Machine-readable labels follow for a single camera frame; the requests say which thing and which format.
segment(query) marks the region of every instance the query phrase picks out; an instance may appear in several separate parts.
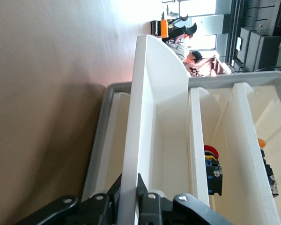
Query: person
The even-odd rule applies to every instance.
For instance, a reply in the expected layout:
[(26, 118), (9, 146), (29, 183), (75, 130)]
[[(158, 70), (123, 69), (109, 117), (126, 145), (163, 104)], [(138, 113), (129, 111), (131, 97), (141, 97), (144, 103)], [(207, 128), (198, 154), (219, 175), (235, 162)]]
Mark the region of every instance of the person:
[(167, 43), (170, 40), (173, 40), (174, 44), (177, 44), (181, 39), (191, 39), (192, 35), (197, 31), (197, 24), (194, 23), (192, 27), (180, 27), (176, 28), (169, 33), (169, 37), (163, 38), (163, 42)]
[(165, 43), (184, 63), (194, 64), (203, 57), (198, 51), (190, 51), (190, 49), (183, 44), (169, 44)]

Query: white bin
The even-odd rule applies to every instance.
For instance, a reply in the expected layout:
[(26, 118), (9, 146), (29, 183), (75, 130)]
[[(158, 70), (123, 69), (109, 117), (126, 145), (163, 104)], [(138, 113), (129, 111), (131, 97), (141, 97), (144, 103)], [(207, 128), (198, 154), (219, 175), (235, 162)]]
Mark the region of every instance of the white bin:
[[(170, 200), (190, 193), (236, 225), (281, 224), (281, 73), (187, 74), (164, 43), (138, 37), (131, 90), (106, 93), (82, 200), (122, 173), (118, 224), (133, 224), (140, 173), (148, 189)], [(257, 138), (267, 142), (276, 198)], [(208, 195), (204, 144), (219, 151), (222, 196)]]

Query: black hair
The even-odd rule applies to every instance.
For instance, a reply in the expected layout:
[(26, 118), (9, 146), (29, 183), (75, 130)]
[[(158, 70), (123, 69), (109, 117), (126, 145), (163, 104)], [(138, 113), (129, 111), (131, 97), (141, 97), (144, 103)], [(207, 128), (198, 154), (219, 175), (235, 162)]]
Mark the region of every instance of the black hair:
[(199, 60), (201, 60), (201, 59), (203, 58), (202, 55), (201, 55), (201, 53), (198, 52), (198, 51), (192, 52), (192, 55), (193, 55), (194, 57), (196, 57), (195, 62), (198, 62)]

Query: screw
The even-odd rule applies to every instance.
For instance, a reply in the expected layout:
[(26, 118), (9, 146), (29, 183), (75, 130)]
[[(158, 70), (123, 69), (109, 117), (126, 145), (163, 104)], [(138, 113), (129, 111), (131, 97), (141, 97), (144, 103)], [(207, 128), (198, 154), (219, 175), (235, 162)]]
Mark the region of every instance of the screw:
[(149, 197), (149, 198), (156, 199), (156, 195), (155, 195), (155, 194), (152, 194), (152, 193), (151, 193), (151, 194), (148, 194), (148, 197)]
[(102, 199), (104, 199), (104, 196), (102, 196), (102, 195), (98, 195), (98, 196), (96, 197), (96, 200), (102, 200)]
[(187, 201), (187, 197), (186, 196), (184, 196), (184, 195), (182, 195), (182, 196), (179, 196), (179, 200), (181, 200), (181, 201)]
[(71, 202), (72, 202), (72, 199), (70, 199), (70, 198), (67, 198), (67, 199), (64, 200), (64, 203), (65, 203), (65, 204), (71, 203)]

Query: white plastic container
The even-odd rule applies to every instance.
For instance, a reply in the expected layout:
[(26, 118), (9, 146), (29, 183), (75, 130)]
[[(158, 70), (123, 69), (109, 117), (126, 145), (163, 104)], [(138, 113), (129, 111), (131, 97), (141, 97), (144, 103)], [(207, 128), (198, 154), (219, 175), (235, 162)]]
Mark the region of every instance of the white plastic container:
[[(133, 224), (140, 173), (148, 189), (170, 200), (190, 193), (234, 224), (281, 224), (281, 73), (188, 78), (164, 43), (142, 36), (129, 87), (106, 93), (83, 200), (122, 173), (118, 224)], [(257, 138), (267, 142), (274, 199)], [(204, 144), (219, 151), (222, 196), (208, 195)]]

